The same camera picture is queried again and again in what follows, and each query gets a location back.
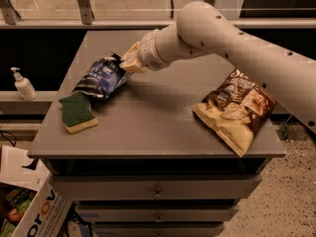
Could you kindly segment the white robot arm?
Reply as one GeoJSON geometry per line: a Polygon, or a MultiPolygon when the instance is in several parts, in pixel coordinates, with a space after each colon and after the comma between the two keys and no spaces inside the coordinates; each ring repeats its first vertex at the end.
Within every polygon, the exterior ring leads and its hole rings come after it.
{"type": "Polygon", "coordinates": [[[281,106],[316,132],[316,61],[246,34],[213,6],[196,1],[177,21],[154,30],[122,57],[128,72],[159,71],[179,59],[217,54],[240,69],[281,106]]]}

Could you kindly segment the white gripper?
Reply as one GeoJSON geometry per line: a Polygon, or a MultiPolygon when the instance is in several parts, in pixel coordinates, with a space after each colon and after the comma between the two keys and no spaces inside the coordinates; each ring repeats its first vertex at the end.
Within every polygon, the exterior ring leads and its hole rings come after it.
{"type": "Polygon", "coordinates": [[[119,66],[131,73],[144,73],[146,69],[159,71],[168,67],[170,63],[164,58],[166,51],[163,44],[170,40],[165,29],[146,34],[122,56],[119,66]]]}

